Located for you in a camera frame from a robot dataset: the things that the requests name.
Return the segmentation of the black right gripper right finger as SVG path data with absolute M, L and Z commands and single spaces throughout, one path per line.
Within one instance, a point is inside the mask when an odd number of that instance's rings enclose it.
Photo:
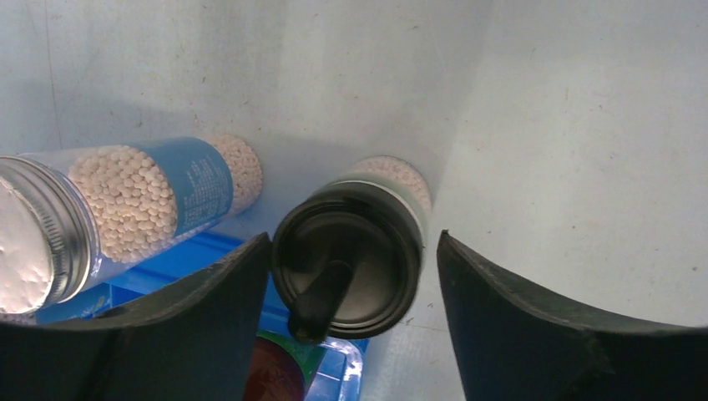
M 437 268 L 468 400 L 704 400 L 707 330 L 575 301 L 443 231 Z

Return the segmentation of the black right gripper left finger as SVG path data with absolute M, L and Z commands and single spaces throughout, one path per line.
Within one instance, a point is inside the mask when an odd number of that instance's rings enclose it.
M 91 319 L 1 326 L 4 400 L 239 400 L 271 241 Z

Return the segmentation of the red sauce bottle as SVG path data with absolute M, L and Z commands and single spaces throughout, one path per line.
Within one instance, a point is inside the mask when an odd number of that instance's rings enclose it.
M 244 401 L 303 401 L 326 350 L 279 333 L 256 334 Z

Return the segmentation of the black-lid jar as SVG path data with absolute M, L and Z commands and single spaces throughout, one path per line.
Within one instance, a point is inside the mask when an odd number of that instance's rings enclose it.
M 395 326 L 417 293 L 431 209 L 422 175 L 390 155 L 358 161 L 292 209 L 271 257 L 290 335 L 318 344 Z

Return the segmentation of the silver-lid blue-label jar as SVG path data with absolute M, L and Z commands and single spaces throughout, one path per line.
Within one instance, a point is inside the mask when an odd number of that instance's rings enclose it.
M 1 158 L 1 312 L 67 302 L 248 209 L 260 159 L 234 135 Z

